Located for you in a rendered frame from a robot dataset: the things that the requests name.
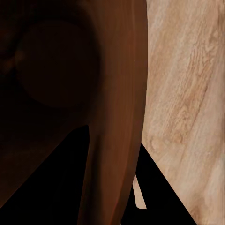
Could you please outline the trash can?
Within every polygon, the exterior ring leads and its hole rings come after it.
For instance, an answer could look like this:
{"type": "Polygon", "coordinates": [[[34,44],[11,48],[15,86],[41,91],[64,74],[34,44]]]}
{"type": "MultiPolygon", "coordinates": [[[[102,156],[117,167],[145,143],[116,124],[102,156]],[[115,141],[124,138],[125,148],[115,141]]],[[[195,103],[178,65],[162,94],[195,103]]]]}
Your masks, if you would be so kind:
{"type": "Polygon", "coordinates": [[[77,225],[120,225],[147,77],[147,0],[0,0],[0,208],[88,125],[77,225]]]}

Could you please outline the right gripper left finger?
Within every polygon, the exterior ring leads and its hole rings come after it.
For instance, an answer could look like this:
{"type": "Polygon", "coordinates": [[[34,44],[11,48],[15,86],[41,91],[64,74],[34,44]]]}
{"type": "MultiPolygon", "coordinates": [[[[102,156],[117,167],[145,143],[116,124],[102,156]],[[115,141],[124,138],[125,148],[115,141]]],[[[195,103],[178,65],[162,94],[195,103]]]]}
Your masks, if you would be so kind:
{"type": "Polygon", "coordinates": [[[90,143],[72,130],[0,208],[0,225],[77,225],[90,143]]]}

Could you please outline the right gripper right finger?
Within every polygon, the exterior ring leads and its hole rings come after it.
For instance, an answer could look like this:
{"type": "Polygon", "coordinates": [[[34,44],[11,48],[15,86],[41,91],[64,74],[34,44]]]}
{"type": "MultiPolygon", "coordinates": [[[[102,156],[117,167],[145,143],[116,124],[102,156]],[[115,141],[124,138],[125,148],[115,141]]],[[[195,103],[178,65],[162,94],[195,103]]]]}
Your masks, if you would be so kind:
{"type": "Polygon", "coordinates": [[[142,143],[135,174],[147,209],[136,207],[132,186],[120,225],[197,225],[142,143]]]}

